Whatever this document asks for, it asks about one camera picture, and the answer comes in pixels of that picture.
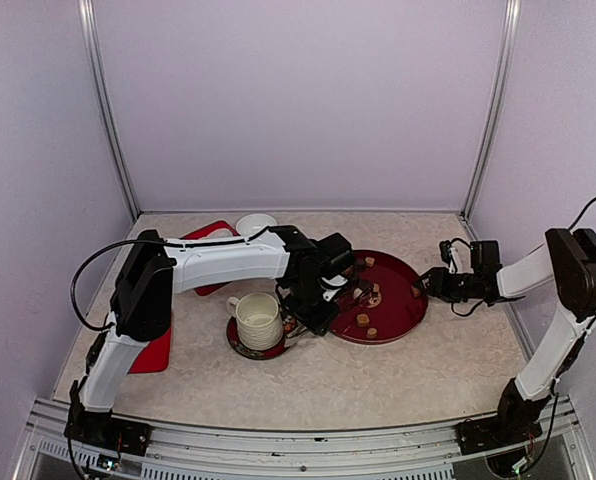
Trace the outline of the round dark red tray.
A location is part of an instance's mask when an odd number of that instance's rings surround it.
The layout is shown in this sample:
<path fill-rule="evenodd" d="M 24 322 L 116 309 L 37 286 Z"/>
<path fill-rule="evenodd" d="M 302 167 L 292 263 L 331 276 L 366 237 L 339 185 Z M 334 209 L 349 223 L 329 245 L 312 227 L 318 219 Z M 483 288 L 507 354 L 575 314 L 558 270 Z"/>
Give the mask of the round dark red tray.
<path fill-rule="evenodd" d="M 428 299 L 414 298 L 412 287 L 418 273 L 403 260 L 388 253 L 375 250 L 356 250 L 358 279 L 372 281 L 371 296 L 359 307 L 355 307 L 337 318 L 329 329 L 333 335 L 356 344 L 379 345 L 396 341 L 424 319 Z M 374 265 L 365 264 L 366 257 L 373 257 Z M 356 317 L 367 314 L 368 327 L 358 327 Z M 367 338 L 367 330 L 376 328 L 377 336 Z"/>

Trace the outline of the metal serving tongs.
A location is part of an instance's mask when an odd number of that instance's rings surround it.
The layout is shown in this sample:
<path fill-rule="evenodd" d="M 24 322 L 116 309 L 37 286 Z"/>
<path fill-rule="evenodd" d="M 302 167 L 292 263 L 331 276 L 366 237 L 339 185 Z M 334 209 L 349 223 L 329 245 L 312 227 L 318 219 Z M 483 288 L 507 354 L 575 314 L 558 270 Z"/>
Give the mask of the metal serving tongs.
<path fill-rule="evenodd" d="M 353 281 L 352 286 L 348 293 L 346 293 L 345 295 L 341 295 L 340 297 L 334 299 L 334 301 L 338 304 L 338 306 L 340 308 L 340 314 L 338 315 L 337 318 L 341 317 L 344 313 L 349 312 L 353 308 L 359 307 L 363 302 L 365 302 L 371 296 L 371 294 L 363 294 L 361 289 L 359 288 L 359 284 L 360 284 L 360 281 Z M 281 294 L 282 293 L 280 292 L 280 290 L 277 290 L 277 298 L 278 298 L 279 306 L 280 306 L 280 295 Z M 283 314 L 285 316 L 289 316 L 287 313 L 285 313 L 282 310 L 282 308 L 281 308 L 281 311 L 283 312 Z"/>

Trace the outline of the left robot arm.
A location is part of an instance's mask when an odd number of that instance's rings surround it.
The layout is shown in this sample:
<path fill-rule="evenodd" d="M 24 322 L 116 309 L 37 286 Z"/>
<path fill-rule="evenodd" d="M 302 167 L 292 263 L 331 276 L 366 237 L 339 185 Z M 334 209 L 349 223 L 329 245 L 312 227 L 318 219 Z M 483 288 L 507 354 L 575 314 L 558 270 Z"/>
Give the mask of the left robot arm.
<path fill-rule="evenodd" d="M 297 227 L 267 226 L 249 237 L 166 240 L 155 229 L 125 241 L 130 251 L 115 280 L 104 323 L 82 324 L 98 336 L 84 377 L 70 389 L 70 417 L 99 445 L 118 434 L 115 397 L 137 356 L 171 326 L 174 295 L 209 285 L 270 279 L 286 290 L 281 308 L 322 336 L 353 278 L 355 257 L 339 233 L 321 240 Z"/>

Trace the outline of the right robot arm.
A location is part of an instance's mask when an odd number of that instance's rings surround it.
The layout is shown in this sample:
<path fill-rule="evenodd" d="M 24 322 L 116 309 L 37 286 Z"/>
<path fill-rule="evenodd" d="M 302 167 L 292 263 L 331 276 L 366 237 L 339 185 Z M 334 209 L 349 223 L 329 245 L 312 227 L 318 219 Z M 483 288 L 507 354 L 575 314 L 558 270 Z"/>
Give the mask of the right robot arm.
<path fill-rule="evenodd" d="M 505 386 L 496 413 L 457 427 L 464 451 L 539 436 L 541 412 L 596 326 L 596 232 L 551 228 L 539 247 L 510 265 L 502 264 L 497 241 L 472 241 L 468 272 L 458 270 L 451 241 L 441 242 L 439 248 L 443 266 L 419 276 L 413 294 L 450 305 L 476 300 L 493 306 L 521 300 L 553 284 L 557 299 L 552 319 L 524 369 Z"/>

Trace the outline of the tan ridged square chocolate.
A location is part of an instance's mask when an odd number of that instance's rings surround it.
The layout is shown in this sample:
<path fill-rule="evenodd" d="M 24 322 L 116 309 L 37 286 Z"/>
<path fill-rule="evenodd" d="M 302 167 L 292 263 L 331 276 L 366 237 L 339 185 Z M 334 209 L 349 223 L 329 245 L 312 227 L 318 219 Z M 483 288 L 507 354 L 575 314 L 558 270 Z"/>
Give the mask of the tan ridged square chocolate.
<path fill-rule="evenodd" d="M 370 324 L 370 318 L 367 314 L 359 314 L 356 317 L 356 324 L 358 327 L 368 327 Z"/>

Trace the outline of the red chocolate box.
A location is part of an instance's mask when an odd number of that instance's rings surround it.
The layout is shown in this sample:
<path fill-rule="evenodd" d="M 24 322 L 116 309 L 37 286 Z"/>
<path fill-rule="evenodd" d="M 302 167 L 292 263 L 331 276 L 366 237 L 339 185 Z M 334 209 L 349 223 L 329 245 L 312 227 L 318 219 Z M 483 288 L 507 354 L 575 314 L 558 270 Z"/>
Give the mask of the red chocolate box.
<path fill-rule="evenodd" d="M 225 240 L 237 235 L 237 231 L 226 220 L 217 220 L 182 236 L 181 239 L 185 242 L 207 239 Z M 216 282 L 216 274 L 209 270 L 209 260 L 210 257 L 194 263 L 194 267 L 199 268 L 201 276 L 199 277 L 199 284 L 193 290 L 201 297 L 211 295 L 229 283 L 229 281 Z"/>

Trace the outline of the floral dark red saucer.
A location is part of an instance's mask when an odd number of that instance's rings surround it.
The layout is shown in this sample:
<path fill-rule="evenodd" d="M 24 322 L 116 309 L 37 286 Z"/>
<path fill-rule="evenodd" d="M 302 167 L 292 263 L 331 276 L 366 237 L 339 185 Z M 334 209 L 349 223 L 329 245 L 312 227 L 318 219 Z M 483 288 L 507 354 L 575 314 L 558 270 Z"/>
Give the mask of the floral dark red saucer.
<path fill-rule="evenodd" d="M 290 319 L 293 318 L 283 319 L 282 325 L 284 322 Z M 284 335 L 283 331 L 282 338 L 273 347 L 266 350 L 255 350 L 249 348 L 244 345 L 244 343 L 241 341 L 239 337 L 237 329 L 237 320 L 234 316 L 231 316 L 227 323 L 226 337 L 229 345 L 234 351 L 236 351 L 239 355 L 251 360 L 270 360 L 279 357 L 283 353 L 290 350 L 295 341 L 295 339 L 287 339 L 287 336 Z"/>

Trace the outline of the cream ceramic mug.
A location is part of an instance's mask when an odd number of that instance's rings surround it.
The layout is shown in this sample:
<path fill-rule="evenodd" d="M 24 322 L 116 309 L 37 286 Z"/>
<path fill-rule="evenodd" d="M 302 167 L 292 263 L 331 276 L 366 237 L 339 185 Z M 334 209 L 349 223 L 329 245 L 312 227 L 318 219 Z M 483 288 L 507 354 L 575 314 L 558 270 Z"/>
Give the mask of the cream ceramic mug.
<path fill-rule="evenodd" d="M 239 337 L 245 346 L 266 350 L 282 338 L 279 304 L 271 295 L 260 292 L 242 298 L 230 297 L 226 306 L 237 320 Z"/>

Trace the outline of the white and orange bowl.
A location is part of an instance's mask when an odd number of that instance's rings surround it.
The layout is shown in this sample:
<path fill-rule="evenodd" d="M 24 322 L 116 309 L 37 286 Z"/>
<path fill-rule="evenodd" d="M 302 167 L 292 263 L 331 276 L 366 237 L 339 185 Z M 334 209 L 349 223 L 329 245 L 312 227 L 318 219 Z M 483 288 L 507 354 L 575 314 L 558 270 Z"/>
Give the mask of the white and orange bowl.
<path fill-rule="evenodd" d="M 268 214 L 253 213 L 240 218 L 235 229 L 240 236 L 251 237 L 267 227 L 277 225 L 277 220 Z"/>

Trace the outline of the red box lid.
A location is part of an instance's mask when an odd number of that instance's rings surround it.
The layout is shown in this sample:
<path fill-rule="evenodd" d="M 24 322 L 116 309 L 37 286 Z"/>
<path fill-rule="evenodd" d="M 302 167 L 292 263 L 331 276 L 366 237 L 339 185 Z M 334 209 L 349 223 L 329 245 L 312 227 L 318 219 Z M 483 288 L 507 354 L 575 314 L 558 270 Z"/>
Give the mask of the red box lid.
<path fill-rule="evenodd" d="M 160 338 L 151 341 L 137 356 L 129 373 L 131 375 L 161 373 L 170 362 L 173 327 Z"/>

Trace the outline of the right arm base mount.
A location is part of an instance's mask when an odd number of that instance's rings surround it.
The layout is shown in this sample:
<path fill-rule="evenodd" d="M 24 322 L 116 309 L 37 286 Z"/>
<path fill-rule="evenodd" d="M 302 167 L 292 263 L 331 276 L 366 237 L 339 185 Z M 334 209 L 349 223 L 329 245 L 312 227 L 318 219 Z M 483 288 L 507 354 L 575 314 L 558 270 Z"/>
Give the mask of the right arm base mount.
<path fill-rule="evenodd" d="M 457 442 L 462 455 L 523 443 L 531 437 L 540 437 L 543 430 L 539 423 L 530 423 L 520 428 L 503 430 L 495 417 L 468 419 L 455 426 Z"/>

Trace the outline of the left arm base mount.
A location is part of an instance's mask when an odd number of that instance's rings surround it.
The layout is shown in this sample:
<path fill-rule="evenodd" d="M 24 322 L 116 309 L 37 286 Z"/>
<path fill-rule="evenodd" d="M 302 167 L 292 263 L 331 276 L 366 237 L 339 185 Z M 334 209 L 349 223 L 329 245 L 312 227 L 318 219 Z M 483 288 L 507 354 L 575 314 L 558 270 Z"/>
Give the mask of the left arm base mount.
<path fill-rule="evenodd" d="M 67 439 L 140 457 L 146 454 L 151 433 L 152 427 L 147 423 L 98 414 L 70 419 L 64 431 Z"/>

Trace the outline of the right aluminium frame post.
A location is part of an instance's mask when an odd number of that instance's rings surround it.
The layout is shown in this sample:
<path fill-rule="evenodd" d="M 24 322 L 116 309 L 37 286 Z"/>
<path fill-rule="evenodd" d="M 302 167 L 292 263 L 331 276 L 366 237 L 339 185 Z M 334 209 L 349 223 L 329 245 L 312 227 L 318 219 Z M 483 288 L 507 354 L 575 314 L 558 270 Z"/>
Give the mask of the right aluminium frame post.
<path fill-rule="evenodd" d="M 479 143 L 477 158 L 467 189 L 466 197 L 461 208 L 461 217 L 470 222 L 474 214 L 479 195 L 485 180 L 491 151 L 503 110 L 504 97 L 507 89 L 509 72 L 513 61 L 517 30 L 521 11 L 520 0 L 508 0 L 505 3 L 505 15 L 502 26 L 500 48 L 497 57 L 494 81 L 485 118 L 485 124 Z"/>

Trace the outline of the aluminium frame post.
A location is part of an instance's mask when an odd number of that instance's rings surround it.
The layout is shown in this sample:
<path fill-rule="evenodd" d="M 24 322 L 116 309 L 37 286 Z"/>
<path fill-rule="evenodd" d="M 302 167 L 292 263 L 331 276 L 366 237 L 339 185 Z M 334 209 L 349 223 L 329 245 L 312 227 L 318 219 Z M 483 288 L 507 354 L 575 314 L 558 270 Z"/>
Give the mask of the aluminium frame post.
<path fill-rule="evenodd" d="M 86 56 L 100 112 L 100 119 L 111 155 L 113 168 L 128 214 L 131 220 L 135 222 L 141 215 L 142 210 L 139 206 L 135 188 L 124 158 L 117 125 L 114 119 L 97 32 L 94 2 L 91 0 L 78 1 L 78 12 Z"/>
<path fill-rule="evenodd" d="M 479 195 L 485 180 L 491 151 L 503 110 L 504 97 L 507 89 L 509 72 L 513 61 L 517 30 L 521 11 L 520 0 L 508 0 L 505 3 L 505 15 L 502 26 L 500 48 L 497 57 L 494 81 L 485 118 L 485 124 L 479 143 L 477 158 L 467 189 L 466 197 L 461 208 L 461 217 L 470 222 L 474 214 Z"/>

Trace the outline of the front aluminium rail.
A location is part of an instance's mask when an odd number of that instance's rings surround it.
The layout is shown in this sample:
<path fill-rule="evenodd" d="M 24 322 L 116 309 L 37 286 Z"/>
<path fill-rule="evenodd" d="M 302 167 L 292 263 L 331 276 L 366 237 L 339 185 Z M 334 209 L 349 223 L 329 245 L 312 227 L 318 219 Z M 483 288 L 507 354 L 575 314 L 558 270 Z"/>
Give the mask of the front aluminium rail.
<path fill-rule="evenodd" d="M 464 453 L 457 420 L 333 431 L 229 429 L 149 421 L 139 454 L 64 436 L 68 406 L 34 402 L 11 479 L 594 479 L 568 398 L 549 403 L 542 436 Z"/>

